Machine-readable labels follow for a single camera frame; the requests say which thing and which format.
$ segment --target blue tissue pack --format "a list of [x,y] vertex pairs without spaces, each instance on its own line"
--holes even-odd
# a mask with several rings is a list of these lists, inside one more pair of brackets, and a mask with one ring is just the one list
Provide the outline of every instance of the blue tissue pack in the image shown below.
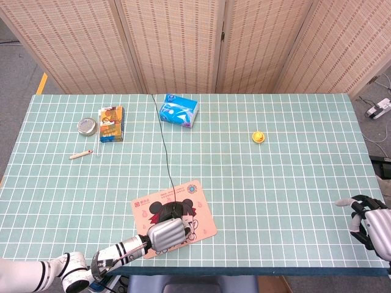
[[191,128],[197,115],[199,103],[192,99],[182,98],[167,93],[160,108],[160,119],[163,121]]

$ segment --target yellow tape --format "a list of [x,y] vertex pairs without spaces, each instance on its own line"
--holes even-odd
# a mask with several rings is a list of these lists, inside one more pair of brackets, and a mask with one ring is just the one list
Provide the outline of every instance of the yellow tape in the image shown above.
[[43,73],[42,78],[41,78],[41,82],[39,83],[39,86],[37,88],[37,92],[36,92],[37,95],[42,95],[43,88],[45,87],[47,79],[48,79],[48,76],[46,75],[46,73]]

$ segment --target woven screen panel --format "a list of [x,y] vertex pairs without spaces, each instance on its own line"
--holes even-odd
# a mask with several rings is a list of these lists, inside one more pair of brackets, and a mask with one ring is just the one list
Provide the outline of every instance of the woven screen panel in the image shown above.
[[235,1],[227,19],[224,62],[217,90],[271,92],[311,0]]
[[148,93],[214,92],[223,1],[120,0],[119,9]]
[[390,7],[391,0],[320,0],[276,92],[355,95],[391,59]]
[[66,93],[138,92],[104,0],[0,0],[0,9]]

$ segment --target tissue box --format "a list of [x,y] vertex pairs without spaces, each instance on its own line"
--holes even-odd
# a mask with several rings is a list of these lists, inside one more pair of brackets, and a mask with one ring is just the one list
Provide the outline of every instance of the tissue box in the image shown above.
[[124,116],[125,110],[122,106],[102,108],[99,121],[99,138],[101,142],[123,141]]
[[160,108],[160,119],[163,121],[191,128],[198,112],[199,103],[192,99],[182,98],[170,93],[166,94]]

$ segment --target black cable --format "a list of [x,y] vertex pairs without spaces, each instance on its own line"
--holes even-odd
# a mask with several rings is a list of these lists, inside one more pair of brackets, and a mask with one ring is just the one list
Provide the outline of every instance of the black cable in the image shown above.
[[116,291],[114,291],[113,289],[110,289],[109,287],[107,287],[105,284],[101,283],[101,282],[97,282],[100,286],[104,287],[106,290],[109,290],[110,292],[112,293],[117,293]]
[[169,178],[170,178],[170,181],[171,181],[172,189],[174,190],[174,202],[176,202],[176,201],[177,201],[177,194],[175,193],[174,183],[172,182],[172,178],[171,178],[171,174],[170,174],[169,155],[168,155],[168,152],[167,152],[166,142],[164,141],[163,128],[162,128],[162,126],[161,126],[161,121],[160,121],[160,115],[159,115],[158,105],[156,104],[156,100],[155,100],[155,98],[153,97],[153,94],[151,94],[151,96],[152,96],[153,102],[155,103],[156,113],[158,114],[159,125],[160,125],[160,133],[161,133],[161,139],[162,139],[162,141],[163,141],[164,149],[165,149],[165,151],[166,151],[167,172],[168,172],[168,174],[169,174]]
[[361,96],[359,96],[360,99],[358,99],[357,101],[363,101],[365,104],[369,105],[369,106],[373,106],[373,107],[376,107],[376,104],[375,102],[371,101],[370,99],[363,99]]
[[4,41],[4,42],[0,42],[0,44],[12,44],[12,43],[19,43],[18,40],[15,40],[15,41]]
[[118,287],[118,292],[119,292],[119,293],[126,293],[125,287],[119,286],[119,287]]
[[127,284],[125,284],[124,282],[122,282],[121,278],[119,278],[119,282],[120,282],[120,284],[121,284],[123,287],[128,287],[128,285],[127,285]]

